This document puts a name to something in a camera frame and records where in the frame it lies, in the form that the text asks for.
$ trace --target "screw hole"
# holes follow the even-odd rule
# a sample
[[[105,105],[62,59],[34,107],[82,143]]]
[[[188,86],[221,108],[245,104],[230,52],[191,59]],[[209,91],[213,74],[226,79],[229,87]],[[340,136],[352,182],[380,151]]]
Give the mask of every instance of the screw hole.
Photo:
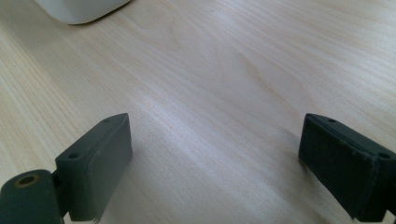
[[[69,155],[69,159],[77,159],[79,157],[78,153],[72,153]]]
[[[386,153],[382,153],[382,152],[378,153],[378,156],[381,157],[381,158],[384,158],[384,159],[389,159],[390,158],[390,155],[388,155]]]
[[[17,182],[15,182],[15,187],[18,189],[26,188],[37,182],[39,178],[40,178],[39,175],[26,175],[21,179],[17,180]]]

